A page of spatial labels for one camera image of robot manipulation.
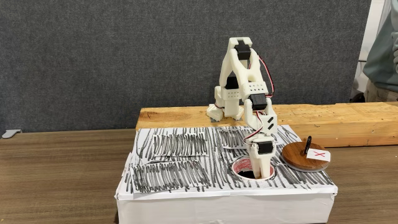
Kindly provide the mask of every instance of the person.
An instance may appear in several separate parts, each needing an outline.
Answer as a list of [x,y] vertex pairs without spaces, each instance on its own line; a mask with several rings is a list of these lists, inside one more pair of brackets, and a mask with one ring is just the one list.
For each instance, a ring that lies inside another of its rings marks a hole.
[[366,102],[398,101],[398,0],[369,52],[363,73],[369,78]]

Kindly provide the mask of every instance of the red wire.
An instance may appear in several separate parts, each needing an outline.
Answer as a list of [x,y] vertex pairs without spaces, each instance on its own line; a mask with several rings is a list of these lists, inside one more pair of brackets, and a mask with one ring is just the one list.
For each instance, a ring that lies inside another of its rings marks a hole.
[[260,116],[259,116],[259,113],[264,115],[264,112],[263,112],[263,111],[256,111],[257,118],[258,118],[258,120],[261,122],[261,127],[260,127],[257,131],[251,133],[250,135],[246,136],[246,137],[243,139],[243,143],[245,143],[245,144],[249,144],[249,143],[246,143],[246,139],[253,137],[255,134],[257,134],[258,132],[260,132],[261,129],[262,129],[262,127],[263,127],[263,123],[262,123],[262,120],[261,120],[261,118],[260,118]]
[[264,68],[266,68],[266,71],[267,71],[267,74],[268,74],[269,81],[271,82],[272,93],[271,93],[271,94],[269,94],[269,95],[266,95],[266,97],[269,97],[269,98],[271,98],[272,96],[274,96],[274,92],[275,92],[274,81],[272,81],[272,77],[271,77],[271,74],[269,73],[269,70],[268,70],[267,64],[264,62],[264,60],[261,58],[261,56],[260,56],[260,55],[259,55],[259,60],[260,60],[260,61],[261,61],[261,63],[263,64]]

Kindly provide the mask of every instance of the circular hole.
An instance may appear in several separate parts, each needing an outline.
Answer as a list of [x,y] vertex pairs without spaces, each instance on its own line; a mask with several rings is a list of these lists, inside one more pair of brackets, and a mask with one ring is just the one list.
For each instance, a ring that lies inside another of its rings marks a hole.
[[269,167],[269,177],[266,178],[259,178],[255,179],[254,174],[253,174],[253,169],[251,166],[251,161],[250,158],[244,157],[236,160],[232,164],[232,171],[234,172],[235,175],[237,175],[240,178],[246,179],[246,180],[267,180],[270,179],[274,174],[275,174],[275,169],[272,165]]

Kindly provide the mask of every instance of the wire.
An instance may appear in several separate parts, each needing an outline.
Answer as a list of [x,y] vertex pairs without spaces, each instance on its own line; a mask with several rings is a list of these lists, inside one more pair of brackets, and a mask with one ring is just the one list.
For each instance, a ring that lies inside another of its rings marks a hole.
[[269,81],[271,83],[271,88],[272,88],[272,93],[266,95],[266,97],[271,98],[272,96],[274,96],[274,92],[275,92],[274,81],[272,81],[271,73],[268,70],[267,64],[264,62],[264,60],[262,59],[262,57],[260,55],[258,55],[258,56],[259,56],[259,60],[261,61],[261,63],[263,64],[264,68],[267,71],[267,75],[268,75]]
[[214,105],[215,105],[218,109],[223,109],[222,107],[217,106],[216,103],[214,103]]
[[259,129],[257,129],[257,131],[255,131],[255,132],[251,133],[250,135],[246,136],[246,137],[243,139],[243,143],[244,143],[244,144],[250,144],[250,145],[251,145],[251,143],[246,143],[246,139],[253,137],[255,134],[257,134],[257,133],[259,133],[259,132],[261,131],[262,127],[264,127],[264,125],[263,125],[263,123],[262,123],[262,120],[261,120],[261,118],[260,118],[260,116],[259,116],[259,113],[262,114],[262,115],[264,115],[264,112],[263,112],[263,111],[256,111],[256,115],[257,115],[258,120],[259,120],[260,123],[261,123],[261,127],[260,127]]

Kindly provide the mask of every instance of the metal bracket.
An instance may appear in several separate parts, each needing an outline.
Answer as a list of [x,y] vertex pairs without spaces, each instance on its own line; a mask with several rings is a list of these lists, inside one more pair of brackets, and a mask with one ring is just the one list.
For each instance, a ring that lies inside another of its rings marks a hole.
[[17,133],[22,133],[21,129],[6,130],[6,132],[1,136],[2,138],[11,138]]

